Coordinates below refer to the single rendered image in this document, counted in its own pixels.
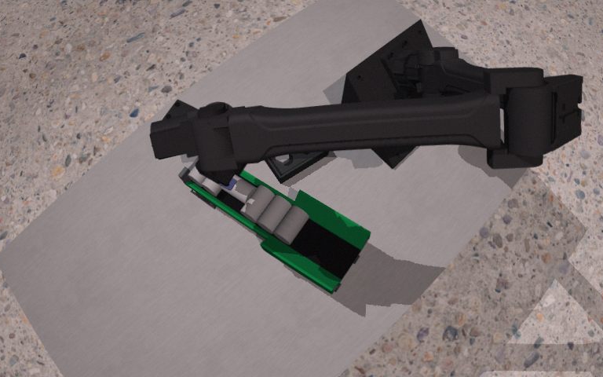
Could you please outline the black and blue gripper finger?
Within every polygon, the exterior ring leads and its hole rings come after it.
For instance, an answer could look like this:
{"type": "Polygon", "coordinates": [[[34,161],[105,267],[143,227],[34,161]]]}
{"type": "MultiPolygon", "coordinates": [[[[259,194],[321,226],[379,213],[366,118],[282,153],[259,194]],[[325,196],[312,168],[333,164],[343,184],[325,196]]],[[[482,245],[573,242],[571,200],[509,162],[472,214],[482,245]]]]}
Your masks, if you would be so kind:
{"type": "Polygon", "coordinates": [[[219,184],[219,185],[220,185],[220,186],[222,186],[222,187],[224,187],[224,188],[226,188],[227,190],[231,191],[231,190],[232,190],[232,188],[234,187],[234,185],[236,184],[236,182],[237,182],[237,180],[233,178],[233,179],[232,179],[232,180],[229,182],[229,186],[224,186],[224,185],[222,185],[222,184],[219,184]]]}

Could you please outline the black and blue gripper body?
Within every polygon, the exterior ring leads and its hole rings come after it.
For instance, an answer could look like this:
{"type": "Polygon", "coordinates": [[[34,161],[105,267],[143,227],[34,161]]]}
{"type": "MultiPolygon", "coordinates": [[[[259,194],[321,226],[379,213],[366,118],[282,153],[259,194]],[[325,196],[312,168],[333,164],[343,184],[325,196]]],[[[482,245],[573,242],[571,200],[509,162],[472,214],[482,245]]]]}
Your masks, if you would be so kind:
{"type": "Polygon", "coordinates": [[[232,180],[232,178],[234,177],[235,174],[239,175],[242,173],[243,169],[245,168],[246,164],[243,164],[240,168],[236,169],[236,171],[230,175],[224,176],[224,177],[214,177],[212,175],[212,173],[210,171],[204,171],[201,170],[201,166],[199,163],[199,160],[196,162],[196,169],[199,171],[199,173],[201,173],[202,175],[206,176],[207,178],[211,179],[212,181],[217,182],[218,184],[222,184],[224,186],[229,186],[229,182],[232,180]]]}

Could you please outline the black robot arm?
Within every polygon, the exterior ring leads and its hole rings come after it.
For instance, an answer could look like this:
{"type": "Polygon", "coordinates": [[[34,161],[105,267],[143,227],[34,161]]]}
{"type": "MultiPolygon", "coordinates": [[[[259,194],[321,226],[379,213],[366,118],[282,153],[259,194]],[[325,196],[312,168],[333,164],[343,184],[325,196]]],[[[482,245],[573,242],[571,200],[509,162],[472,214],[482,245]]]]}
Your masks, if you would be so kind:
{"type": "Polygon", "coordinates": [[[487,149],[492,169],[529,168],[582,133],[580,75],[483,68],[460,59],[455,47],[415,51],[408,38],[380,61],[400,100],[304,108],[214,102],[197,109],[177,99],[151,124],[155,158],[198,156],[202,170],[224,177],[243,164],[296,153],[469,145],[487,149]],[[410,99],[419,92],[422,98],[410,99]]]}

